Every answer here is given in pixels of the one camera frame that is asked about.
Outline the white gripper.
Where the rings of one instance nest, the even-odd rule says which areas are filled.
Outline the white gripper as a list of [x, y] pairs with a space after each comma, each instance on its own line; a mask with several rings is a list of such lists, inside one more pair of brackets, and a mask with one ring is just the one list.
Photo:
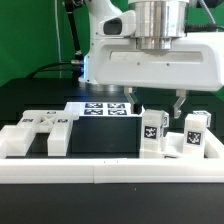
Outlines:
[[103, 39], [87, 57], [87, 75], [92, 83], [125, 86], [132, 114], [141, 113], [135, 87], [175, 89], [178, 119], [187, 90], [224, 87], [224, 33], [190, 33], [173, 40], [169, 50], [139, 50], [130, 38]]

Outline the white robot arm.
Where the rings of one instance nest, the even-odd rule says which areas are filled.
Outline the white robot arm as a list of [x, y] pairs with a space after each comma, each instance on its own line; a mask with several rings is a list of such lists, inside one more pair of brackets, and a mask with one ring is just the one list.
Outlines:
[[111, 0], [84, 0], [90, 19], [90, 51], [84, 83], [122, 86], [131, 111], [141, 112], [138, 87], [174, 89], [174, 116], [186, 92], [224, 87], [224, 32], [189, 31], [192, 0], [128, 0], [125, 12]]

